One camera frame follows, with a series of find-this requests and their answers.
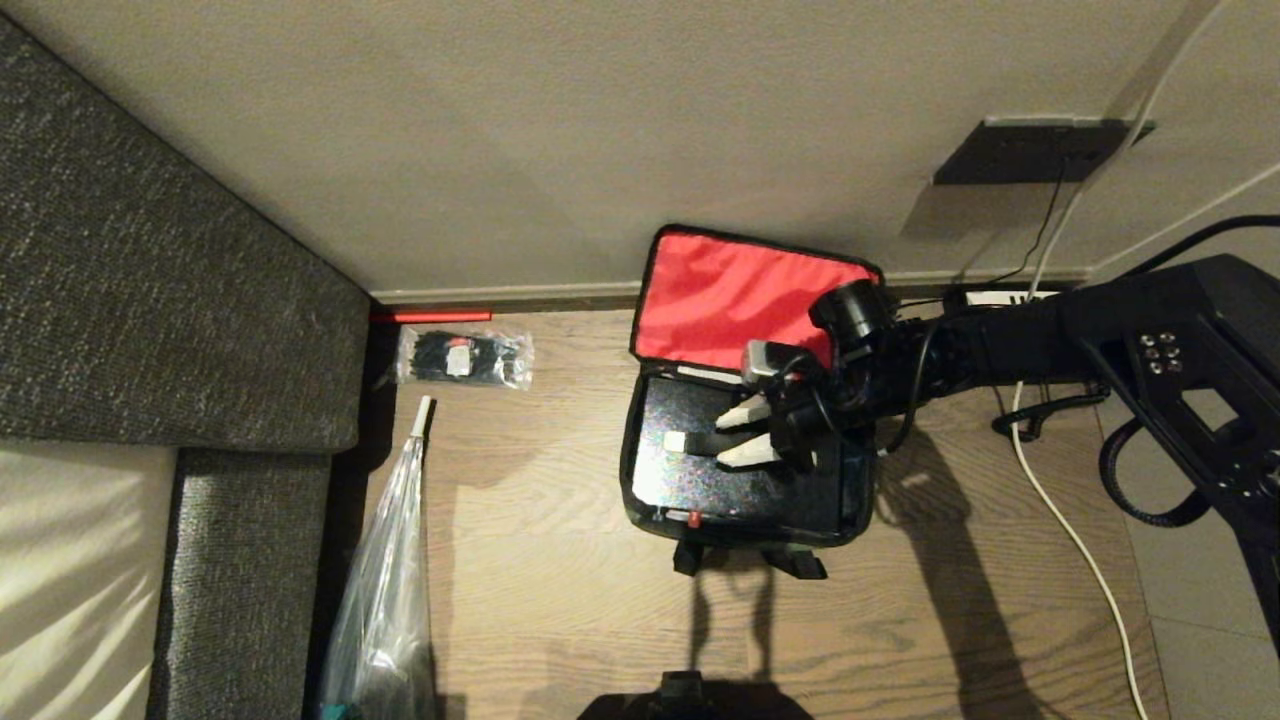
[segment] red lining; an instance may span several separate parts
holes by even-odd
[[[636,320],[640,357],[737,370],[748,341],[769,340],[827,363],[831,346],[809,305],[845,283],[878,279],[851,260],[708,234],[671,232],[657,242]]]

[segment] grey sofa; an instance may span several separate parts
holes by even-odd
[[[147,716],[297,717],[369,299],[0,17],[0,437],[179,447]]]

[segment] open case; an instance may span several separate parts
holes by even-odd
[[[783,247],[684,225],[658,232],[631,328],[640,360],[622,443],[622,498],[631,521],[680,541],[675,566],[694,574],[704,547],[758,550],[799,578],[826,577],[812,550],[867,529],[874,501],[870,437],[818,441],[817,466],[730,469],[713,456],[668,451],[668,432],[717,433],[716,418],[746,398],[742,350],[751,340],[806,347],[829,364],[809,306],[859,279],[882,283],[854,258]],[[717,433],[727,445],[767,423]]]

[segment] baseboard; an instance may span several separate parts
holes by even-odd
[[[1059,268],[1044,273],[1043,282],[1070,287],[1089,277],[1089,268]],[[983,270],[957,275],[955,270],[925,270],[887,273],[888,286],[911,288],[913,295],[929,297],[957,282],[980,283],[998,278],[1005,272]],[[1027,270],[1006,282],[1029,282]],[[521,309],[600,309],[634,304],[640,295],[640,281],[612,283],[524,284],[493,287],[460,287],[438,290],[389,290],[371,292],[375,300],[388,306],[421,307],[521,307]]]

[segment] white cable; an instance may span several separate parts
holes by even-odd
[[[1184,224],[1194,220],[1196,218],[1203,215],[1204,213],[1208,213],[1213,208],[1217,208],[1219,205],[1226,202],[1228,200],[1235,197],[1236,195],[1244,192],[1245,190],[1249,190],[1251,187],[1258,184],[1260,182],[1266,181],[1267,178],[1270,178],[1271,176],[1274,176],[1276,173],[1280,173],[1280,163],[1276,163],[1275,165],[1271,165],[1270,168],[1267,168],[1267,169],[1262,170],[1261,173],[1253,176],[1252,178],[1242,182],[1240,184],[1233,187],[1231,190],[1224,192],[1222,195],[1219,195],[1213,200],[1210,200],[1204,205],[1201,205],[1199,208],[1197,208],[1197,209],[1192,210],[1190,213],[1183,215],[1181,218],[1174,220],[1169,225],[1166,225],[1166,227],[1164,227],[1164,228],[1161,228],[1161,229],[1151,233],[1144,240],[1142,240],[1142,241],[1139,241],[1139,242],[1137,242],[1137,243],[1134,243],[1134,245],[1132,245],[1132,246],[1121,250],[1120,252],[1116,252],[1115,255],[1112,255],[1112,256],[1107,258],[1106,260],[1103,260],[1103,261],[1098,263],[1097,265],[1094,265],[1093,269],[1096,270],[1098,268],[1105,268],[1105,266],[1110,265],[1111,263],[1115,263],[1116,260],[1124,258],[1125,255],[1129,255],[1130,252],[1140,250],[1142,247],[1144,247],[1144,246],[1147,246],[1147,245],[1149,245],[1149,243],[1160,240],[1161,237],[1164,237],[1169,232],[1171,232],[1171,231],[1174,231],[1174,229],[1176,229],[1176,228],[1179,228],[1179,227],[1181,227],[1181,225],[1184,225]]]
[[[1023,383],[1018,383],[1014,388],[1014,410],[1018,409],[1018,402],[1021,400],[1021,395]],[[1080,555],[1084,556],[1084,561],[1089,564],[1089,570],[1093,570],[1093,578],[1098,580],[1098,587],[1102,588],[1102,594],[1107,598],[1107,605],[1111,607],[1111,616],[1115,618],[1116,629],[1120,632],[1120,647],[1124,650],[1124,669],[1125,675],[1129,678],[1129,692],[1133,694],[1133,705],[1138,708],[1138,716],[1142,717],[1142,720],[1147,720],[1147,708],[1143,706],[1142,693],[1138,691],[1138,674],[1133,669],[1133,648],[1129,647],[1129,633],[1125,630],[1124,618],[1120,616],[1120,606],[1116,605],[1116,598],[1111,594],[1111,587],[1107,585],[1106,578],[1102,577],[1102,570],[1100,570],[1098,564],[1093,561],[1093,555],[1089,552],[1089,548],[1085,547],[1084,541],[1075,533],[1075,528],[1066,521],[1066,518],[1062,515],[1062,511],[1057,509],[1057,505],[1053,505],[1048,493],[1044,492],[1044,487],[1041,486],[1039,479],[1036,478],[1036,473],[1032,471],[1032,466],[1027,462],[1027,454],[1023,452],[1023,441],[1018,437],[1018,427],[1014,425],[1012,432],[1009,434],[1014,439],[1014,454],[1018,455],[1018,464],[1023,466],[1023,473],[1027,474],[1027,479],[1030,480],[1032,487],[1036,488],[1041,500],[1043,500],[1044,505],[1048,506],[1050,512],[1057,518],[1059,524],[1062,525],[1066,534],[1071,537],[1071,542],[1075,543]]]
[[[1125,137],[1120,142],[1120,146],[1116,149],[1115,152],[1111,154],[1110,158],[1107,158],[1101,165],[1098,165],[1098,168],[1093,170],[1093,173],[1091,173],[1089,177],[1085,178],[1083,183],[1080,183],[1080,187],[1076,188],[1074,193],[1071,193],[1071,200],[1066,204],[1066,209],[1062,210],[1062,214],[1059,215],[1057,224],[1053,225],[1053,233],[1050,236],[1048,243],[1044,245],[1044,250],[1043,252],[1041,252],[1039,261],[1036,264],[1036,275],[1032,278],[1030,288],[1027,291],[1028,302],[1032,301],[1032,299],[1036,296],[1036,291],[1039,290],[1039,282],[1041,278],[1044,277],[1044,268],[1048,266],[1048,259],[1053,254],[1053,249],[1057,246],[1057,242],[1062,238],[1062,231],[1066,228],[1066,223],[1071,218],[1071,214],[1075,211],[1075,208],[1080,204],[1080,200],[1083,200],[1088,190],[1098,182],[1098,178],[1101,178],[1107,169],[1115,165],[1115,163],[1120,160],[1120,158],[1123,158],[1124,154],[1128,152],[1130,147],[1133,147],[1134,141],[1137,141],[1138,135],[1142,132],[1142,126],[1147,123],[1147,118],[1151,115],[1151,109],[1156,104],[1156,97],[1160,95],[1160,91],[1164,90],[1165,82],[1169,81],[1169,76],[1172,74],[1174,68],[1183,59],[1183,55],[1187,54],[1187,49],[1192,46],[1192,44],[1196,41],[1197,37],[1199,37],[1202,32],[1204,32],[1204,28],[1207,28],[1210,23],[1213,22],[1213,19],[1219,15],[1219,13],[1222,12],[1222,8],[1225,8],[1229,1],[1230,0],[1220,0],[1217,5],[1213,6],[1212,10],[1210,10],[1208,13],[1204,14],[1203,18],[1201,18],[1199,23],[1194,28],[1192,28],[1192,31],[1187,35],[1187,37],[1183,38],[1181,44],[1174,51],[1172,58],[1169,59],[1169,64],[1166,64],[1165,68],[1160,72],[1160,76],[1156,78],[1156,82],[1151,86],[1151,90],[1143,99],[1142,105],[1138,108],[1138,114],[1134,118],[1133,123],[1129,126],[1129,132],[1125,133]],[[1018,383],[1014,387],[1014,402],[1012,402],[1014,413],[1018,411],[1021,400],[1023,400],[1023,383]],[[1120,615],[1120,606],[1116,605],[1116,598],[1111,593],[1111,587],[1107,585],[1106,578],[1102,577],[1102,570],[1100,570],[1098,564],[1093,561],[1093,555],[1089,552],[1089,548],[1085,547],[1084,541],[1080,539],[1080,536],[1076,534],[1075,528],[1073,528],[1071,524],[1066,521],[1066,518],[1062,515],[1062,512],[1057,509],[1056,505],[1053,505],[1053,501],[1048,497],[1048,493],[1044,492],[1044,487],[1041,486],[1039,479],[1036,478],[1036,473],[1032,471],[1030,464],[1027,462],[1027,454],[1023,452],[1023,441],[1018,436],[1016,424],[1012,427],[1010,437],[1012,438],[1014,442],[1014,454],[1018,456],[1018,464],[1021,465],[1023,473],[1027,474],[1027,479],[1030,480],[1032,487],[1036,488],[1037,495],[1041,496],[1041,500],[1044,501],[1044,505],[1047,505],[1053,516],[1057,518],[1059,524],[1062,525],[1062,529],[1066,530],[1066,534],[1071,537],[1071,542],[1075,543],[1075,547],[1080,551],[1080,555],[1084,556],[1084,561],[1089,564],[1089,569],[1093,570],[1093,577],[1098,580],[1098,587],[1102,588],[1102,594],[1106,596],[1107,598],[1107,605],[1111,607],[1111,615],[1115,618],[1116,621],[1116,630],[1120,632],[1120,647],[1124,650],[1125,675],[1129,678],[1129,692],[1130,694],[1133,694],[1133,705],[1134,707],[1138,708],[1138,716],[1142,720],[1147,720],[1147,708],[1142,703],[1142,693],[1138,689],[1138,675],[1133,667],[1133,648],[1129,646],[1129,633],[1125,630],[1124,618],[1121,618]]]

